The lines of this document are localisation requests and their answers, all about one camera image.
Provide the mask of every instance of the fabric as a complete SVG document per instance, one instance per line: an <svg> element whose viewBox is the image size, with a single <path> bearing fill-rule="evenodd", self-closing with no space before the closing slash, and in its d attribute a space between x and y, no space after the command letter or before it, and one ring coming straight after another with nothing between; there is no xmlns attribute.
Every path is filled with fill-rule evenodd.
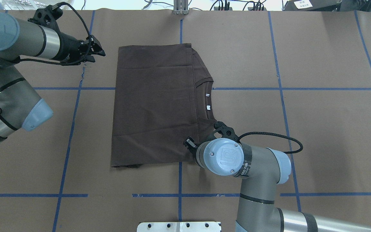
<svg viewBox="0 0 371 232"><path fill-rule="evenodd" d="M214 130L212 83L191 44L120 47L111 166L193 161L183 141Z"/></svg>

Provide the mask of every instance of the white mounting plate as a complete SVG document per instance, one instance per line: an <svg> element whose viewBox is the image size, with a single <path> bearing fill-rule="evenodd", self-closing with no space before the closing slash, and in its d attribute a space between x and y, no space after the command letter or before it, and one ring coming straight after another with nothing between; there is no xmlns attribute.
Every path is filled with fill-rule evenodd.
<svg viewBox="0 0 371 232"><path fill-rule="evenodd" d="M137 232L221 232L220 222L140 223Z"/></svg>

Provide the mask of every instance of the white paper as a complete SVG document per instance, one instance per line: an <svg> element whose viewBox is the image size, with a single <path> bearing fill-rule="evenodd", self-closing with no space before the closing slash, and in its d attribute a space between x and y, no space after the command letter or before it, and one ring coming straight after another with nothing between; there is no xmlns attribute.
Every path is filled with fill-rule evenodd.
<svg viewBox="0 0 371 232"><path fill-rule="evenodd" d="M297 9L305 9L305 8L313 7L313 5L310 3L310 0L296 1L294 2L294 4L296 5Z"/></svg>

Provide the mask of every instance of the folded cloth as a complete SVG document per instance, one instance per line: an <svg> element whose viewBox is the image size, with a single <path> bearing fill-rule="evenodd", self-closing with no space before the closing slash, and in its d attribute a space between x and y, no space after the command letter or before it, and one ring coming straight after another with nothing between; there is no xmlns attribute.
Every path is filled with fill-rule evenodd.
<svg viewBox="0 0 371 232"><path fill-rule="evenodd" d="M120 47L111 166L193 161L183 141L214 130L212 84L191 44Z"/></svg>

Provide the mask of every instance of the white bracket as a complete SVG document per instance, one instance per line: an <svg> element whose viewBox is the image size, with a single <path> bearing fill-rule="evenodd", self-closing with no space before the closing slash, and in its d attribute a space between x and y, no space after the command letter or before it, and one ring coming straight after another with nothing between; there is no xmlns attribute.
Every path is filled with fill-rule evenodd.
<svg viewBox="0 0 371 232"><path fill-rule="evenodd" d="M137 232L221 232L220 222L140 223Z"/></svg>
<svg viewBox="0 0 371 232"><path fill-rule="evenodd" d="M175 15L188 15L188 0L174 0Z"/></svg>

